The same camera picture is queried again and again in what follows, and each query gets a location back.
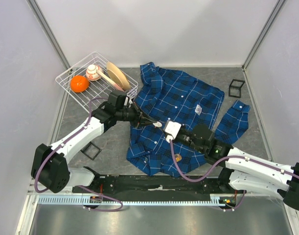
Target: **orange bowl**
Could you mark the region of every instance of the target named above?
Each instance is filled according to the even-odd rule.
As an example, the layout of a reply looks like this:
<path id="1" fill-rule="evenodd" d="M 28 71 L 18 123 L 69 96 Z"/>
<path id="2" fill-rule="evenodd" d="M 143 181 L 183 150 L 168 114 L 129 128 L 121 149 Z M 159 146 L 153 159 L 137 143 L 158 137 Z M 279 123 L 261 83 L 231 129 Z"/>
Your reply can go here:
<path id="1" fill-rule="evenodd" d="M 89 87 L 90 82 L 86 77 L 76 75 L 70 81 L 71 90 L 76 93 L 83 92 Z"/>

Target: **gray floor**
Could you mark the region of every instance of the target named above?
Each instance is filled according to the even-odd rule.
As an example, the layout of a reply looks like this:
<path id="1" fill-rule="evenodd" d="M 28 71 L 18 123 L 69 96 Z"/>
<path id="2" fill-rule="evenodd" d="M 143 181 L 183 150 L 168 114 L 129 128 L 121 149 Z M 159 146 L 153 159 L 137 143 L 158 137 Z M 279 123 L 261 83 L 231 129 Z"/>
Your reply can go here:
<path id="1" fill-rule="evenodd" d="M 30 235 L 292 235 L 283 204 L 246 197 L 235 212 L 195 206 L 125 206 L 88 212 L 38 205 Z"/>
<path id="2" fill-rule="evenodd" d="M 225 92 L 225 99 L 214 125 L 215 130 L 222 116 L 236 100 L 236 98 L 228 96 L 229 84 L 234 78 L 244 80 L 242 70 L 240 68 L 172 69 L 183 70 L 190 75 L 197 77 L 208 84 L 218 87 Z M 122 70 L 138 82 L 139 90 L 142 87 L 139 68 L 125 68 Z M 234 145 L 249 154 L 267 159 L 267 153 L 263 144 L 261 133 L 259 131 L 257 119 L 252 108 L 252 101 L 250 99 L 246 84 L 242 88 L 242 98 L 240 100 L 251 106 L 249 114 L 249 129 Z M 88 113 L 78 103 L 76 103 L 73 98 L 69 97 L 58 138 L 60 139 L 74 130 L 85 120 L 87 115 Z M 88 159 L 82 153 L 78 153 L 70 162 L 70 166 L 89 166 L 101 174 L 143 174 L 140 170 L 126 160 L 129 139 L 129 123 L 120 122 L 105 134 L 93 140 L 93 143 L 102 149 L 102 152 L 94 161 Z M 206 164 L 190 172 L 189 174 L 204 174 L 208 168 L 209 165 Z M 212 175 L 218 175 L 220 170 L 220 168 L 216 168 L 212 172 Z"/>

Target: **white cup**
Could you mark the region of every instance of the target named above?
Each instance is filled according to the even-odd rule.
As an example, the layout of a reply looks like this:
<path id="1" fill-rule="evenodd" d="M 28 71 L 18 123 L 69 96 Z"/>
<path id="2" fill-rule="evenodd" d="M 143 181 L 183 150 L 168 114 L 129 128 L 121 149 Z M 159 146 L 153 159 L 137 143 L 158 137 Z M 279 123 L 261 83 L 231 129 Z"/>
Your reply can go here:
<path id="1" fill-rule="evenodd" d="M 103 72 L 102 68 L 99 65 L 89 65 L 86 69 L 86 77 L 90 81 L 96 81 L 100 79 L 100 75 L 96 72 L 96 70 L 99 70 L 100 72 Z"/>

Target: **white wall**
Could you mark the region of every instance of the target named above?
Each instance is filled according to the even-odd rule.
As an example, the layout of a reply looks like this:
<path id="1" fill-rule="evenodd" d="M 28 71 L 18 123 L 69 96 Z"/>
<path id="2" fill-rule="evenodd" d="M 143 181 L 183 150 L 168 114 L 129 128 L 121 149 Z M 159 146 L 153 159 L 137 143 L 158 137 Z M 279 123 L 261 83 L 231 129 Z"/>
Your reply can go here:
<path id="1" fill-rule="evenodd" d="M 299 162 L 299 0 L 287 1 L 248 68 L 275 161 Z"/>
<path id="2" fill-rule="evenodd" d="M 24 0 L 0 1 L 0 235 L 15 232 L 35 148 L 52 131 L 64 70 Z"/>
<path id="3" fill-rule="evenodd" d="M 71 64 L 241 65 L 276 0 L 37 0 Z"/>

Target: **plaid pattern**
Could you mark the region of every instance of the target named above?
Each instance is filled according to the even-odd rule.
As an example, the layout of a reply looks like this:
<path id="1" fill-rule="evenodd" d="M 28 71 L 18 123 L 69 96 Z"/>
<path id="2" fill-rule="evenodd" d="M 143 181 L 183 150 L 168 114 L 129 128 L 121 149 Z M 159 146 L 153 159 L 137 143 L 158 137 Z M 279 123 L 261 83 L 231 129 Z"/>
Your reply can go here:
<path id="1" fill-rule="evenodd" d="M 160 120 L 163 125 L 171 120 L 184 124 L 188 130 L 197 124 L 213 128 L 224 99 L 223 91 L 183 71 L 155 67 L 152 62 L 140 66 L 140 70 L 144 86 L 135 102 L 145 113 Z M 195 112 L 198 105 L 201 107 L 200 114 Z M 248 128 L 249 106 L 236 101 L 231 109 L 215 133 L 217 138 L 227 142 L 236 141 Z M 206 163 L 203 154 L 185 145 L 175 143 L 174 150 L 182 156 L 178 164 L 184 173 Z M 172 161 L 170 144 L 165 140 L 163 132 L 153 125 L 138 129 L 131 127 L 127 160 L 148 175 L 163 172 L 179 176 Z"/>

